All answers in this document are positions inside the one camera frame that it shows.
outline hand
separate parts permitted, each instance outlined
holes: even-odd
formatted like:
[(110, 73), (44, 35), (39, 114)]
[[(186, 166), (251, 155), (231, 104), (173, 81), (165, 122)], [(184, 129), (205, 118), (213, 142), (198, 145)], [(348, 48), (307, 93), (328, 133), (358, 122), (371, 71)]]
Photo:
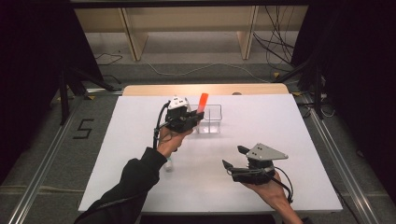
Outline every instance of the hand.
[[(277, 172), (275, 173), (274, 178), (281, 181)], [(285, 223), (303, 223), (291, 208), (283, 187), (278, 185), (275, 181), (271, 180), (267, 184), (263, 185), (243, 185), (259, 194), (259, 196), (268, 203), (268, 205), (274, 208), (282, 216)]]
[(157, 150), (163, 154), (166, 158), (170, 157), (178, 147), (181, 146), (181, 142), (184, 137), (192, 133), (192, 129), (184, 133), (175, 133), (170, 131), (166, 127), (160, 129), (160, 139)]

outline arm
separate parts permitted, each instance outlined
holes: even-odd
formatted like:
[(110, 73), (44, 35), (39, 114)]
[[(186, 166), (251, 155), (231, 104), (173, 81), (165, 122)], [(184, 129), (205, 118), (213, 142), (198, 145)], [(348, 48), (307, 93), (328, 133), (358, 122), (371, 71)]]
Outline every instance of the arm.
[[(275, 178), (280, 181), (278, 173), (276, 173)], [(263, 185), (244, 185), (259, 194), (259, 196), (268, 203), (268, 205), (274, 208), (282, 216), (282, 219), (286, 224), (303, 223), (291, 208), (283, 188), (276, 182), (271, 180), (267, 184)]]
[(160, 169), (178, 147), (185, 133), (173, 133), (167, 128), (160, 131), (157, 150), (147, 147), (140, 160), (128, 161), (122, 170), (120, 183), (94, 202), (75, 223), (132, 223), (143, 208), (149, 190), (160, 180)]

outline clear acrylic box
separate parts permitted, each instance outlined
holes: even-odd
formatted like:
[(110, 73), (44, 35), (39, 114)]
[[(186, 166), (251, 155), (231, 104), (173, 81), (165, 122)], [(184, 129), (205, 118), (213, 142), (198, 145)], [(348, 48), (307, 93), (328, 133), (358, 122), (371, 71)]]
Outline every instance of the clear acrylic box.
[[(198, 105), (191, 105), (191, 110), (196, 110)], [(194, 128), (194, 133), (220, 133), (222, 120), (221, 105), (206, 105), (204, 118)]]

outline white tabletop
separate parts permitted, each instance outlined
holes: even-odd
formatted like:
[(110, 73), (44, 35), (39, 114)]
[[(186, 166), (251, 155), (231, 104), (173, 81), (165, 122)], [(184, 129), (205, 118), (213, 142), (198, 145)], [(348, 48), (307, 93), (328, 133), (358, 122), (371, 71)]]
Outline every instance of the white tabletop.
[[(141, 158), (146, 147), (152, 147), (158, 115), (171, 97), (119, 98), (79, 211), (87, 210), (119, 182), (128, 160)], [(192, 105), (199, 101), (199, 96), (187, 98)], [(160, 182), (149, 192), (142, 213), (273, 211), (252, 190), (233, 182), (221, 162), (226, 160), (234, 167), (246, 167), (248, 160), (238, 152), (237, 146), (252, 148), (257, 143), (289, 155), (287, 160), (274, 161), (274, 164), (291, 180), (292, 207), (296, 211), (342, 210), (291, 95), (210, 95), (207, 103), (221, 105), (220, 133), (193, 133), (185, 138), (183, 145), (172, 154), (174, 171), (167, 173), (161, 169)], [(289, 185), (286, 177), (280, 175)]]

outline wrist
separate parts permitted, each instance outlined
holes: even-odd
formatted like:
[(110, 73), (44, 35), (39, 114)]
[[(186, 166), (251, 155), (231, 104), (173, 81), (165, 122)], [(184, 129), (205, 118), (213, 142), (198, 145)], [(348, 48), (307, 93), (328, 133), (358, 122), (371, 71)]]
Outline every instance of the wrist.
[(281, 201), (272, 206), (281, 216), (283, 222), (286, 224), (301, 224), (303, 223), (298, 217), (297, 213), (291, 208), (288, 201)]
[(172, 154), (172, 150), (169, 147), (164, 146), (163, 144), (159, 144), (157, 146), (157, 151), (163, 154), (165, 158), (169, 158)]

